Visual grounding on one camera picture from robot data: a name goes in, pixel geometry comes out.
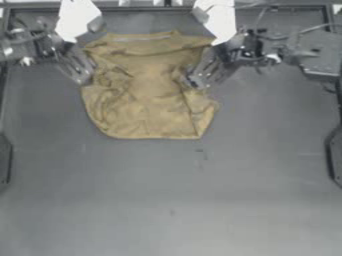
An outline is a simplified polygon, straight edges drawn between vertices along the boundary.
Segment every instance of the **crumpled fabric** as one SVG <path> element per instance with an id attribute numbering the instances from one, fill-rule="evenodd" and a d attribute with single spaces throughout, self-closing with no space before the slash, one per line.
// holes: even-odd
<path id="1" fill-rule="evenodd" d="M 201 137 L 217 103 L 205 90 L 185 86 L 181 78 L 211 41 L 171 31 L 107 34 L 85 46 L 97 68 L 81 97 L 104 134 L 121 139 Z"/>

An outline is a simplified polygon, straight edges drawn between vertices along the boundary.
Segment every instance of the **gray mat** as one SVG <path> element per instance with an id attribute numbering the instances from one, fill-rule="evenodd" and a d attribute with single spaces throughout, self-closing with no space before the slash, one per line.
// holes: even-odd
<path id="1" fill-rule="evenodd" d="M 264 22 L 286 31 L 320 22 L 276 16 Z M 204 33 L 187 14 L 107 19 L 117 33 Z M 52 66 L 10 70 L 1 256 L 339 255 L 342 190 L 323 155 L 334 96 L 286 66 L 242 69 L 211 93 L 220 111 L 201 140 L 115 140 Z"/>

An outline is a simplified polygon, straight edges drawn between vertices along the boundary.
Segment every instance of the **cable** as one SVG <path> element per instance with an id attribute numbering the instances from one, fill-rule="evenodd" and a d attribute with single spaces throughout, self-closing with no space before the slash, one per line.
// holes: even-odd
<path id="1" fill-rule="evenodd" d="M 275 4 L 275 1 L 276 0 L 272 0 L 267 4 L 266 4 L 266 1 L 260 1 L 260 2 L 256 2 L 256 3 L 251 3 L 251 4 L 244 4 L 244 5 L 212 4 L 211 6 L 207 7 L 205 10 L 203 10 L 203 12 L 208 12 L 215 6 L 226 6 L 228 8 L 235 9 L 235 10 L 250 9 L 250 8 L 260 6 L 260 5 L 270 7 Z"/>
<path id="2" fill-rule="evenodd" d="M 315 31 L 315 30 L 318 30 L 320 28 L 330 27 L 330 26 L 332 26 L 332 27 L 342 27 L 342 24 L 339 24 L 339 23 L 324 23 L 324 24 L 320 24 L 320 25 L 316 25 L 314 27 L 303 29 L 300 31 L 300 34 L 307 34 L 307 33 L 312 32 L 312 31 Z"/>
<path id="3" fill-rule="evenodd" d="M 339 23 L 324 23 L 324 24 L 319 24 L 316 26 L 312 26 L 312 27 L 308 27 L 303 30 L 299 31 L 299 34 L 300 35 L 304 35 L 307 33 L 311 33 L 312 31 L 315 30 L 319 30 L 320 28 L 324 28 L 324 27 L 330 27 L 330 26 L 334 26 L 334 27 L 342 27 L 342 24 Z M 286 36 L 279 36 L 279 37 L 270 37 L 270 36 L 264 36 L 264 35 L 260 35 L 259 34 L 259 37 L 263 38 L 264 40 L 268 40 L 268 41 L 283 41 L 286 39 L 288 39 L 288 35 Z"/>

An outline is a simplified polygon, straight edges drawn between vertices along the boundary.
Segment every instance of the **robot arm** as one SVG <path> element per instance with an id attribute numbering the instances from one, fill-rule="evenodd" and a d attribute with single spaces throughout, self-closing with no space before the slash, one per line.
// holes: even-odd
<path id="1" fill-rule="evenodd" d="M 71 17 L 76 9 L 75 22 Z M 77 46 L 76 38 L 99 32 L 103 26 L 100 10 L 89 0 L 63 0 L 56 24 L 40 17 L 34 29 L 16 28 L 6 32 L 0 40 L 0 63 L 29 66 L 53 62 L 65 76 L 84 84 L 92 77 L 95 63 Z"/>
<path id="2" fill-rule="evenodd" d="M 228 13 L 234 7 L 217 4 L 216 9 L 226 9 L 228 20 L 235 20 L 235 12 Z M 296 66 L 303 75 L 320 82 L 335 83 L 340 78 L 342 65 L 342 35 L 323 30 L 331 24 L 322 24 L 308 29 L 294 29 L 288 36 L 270 37 L 267 29 L 243 28 L 235 35 L 219 33 L 217 26 L 211 30 L 213 21 L 219 24 L 223 18 L 209 13 L 207 19 L 203 19 L 203 10 L 199 5 L 193 8 L 193 15 L 204 27 L 216 36 L 211 48 L 203 53 L 200 63 L 196 67 L 188 68 L 184 82 L 196 89 L 204 89 L 213 84 L 220 83 L 230 77 L 239 67 L 260 67 L 286 63 Z M 235 22 L 230 24 L 228 30 L 234 31 Z"/>

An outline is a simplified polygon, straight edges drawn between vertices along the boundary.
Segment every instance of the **khaki towel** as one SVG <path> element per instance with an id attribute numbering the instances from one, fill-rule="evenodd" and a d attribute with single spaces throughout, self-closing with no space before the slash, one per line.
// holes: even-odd
<path id="1" fill-rule="evenodd" d="M 108 136 L 196 139 L 217 109 L 205 94 L 181 83 L 212 39 L 179 32 L 107 34 L 85 52 L 97 63 L 81 96 L 91 120 Z"/>

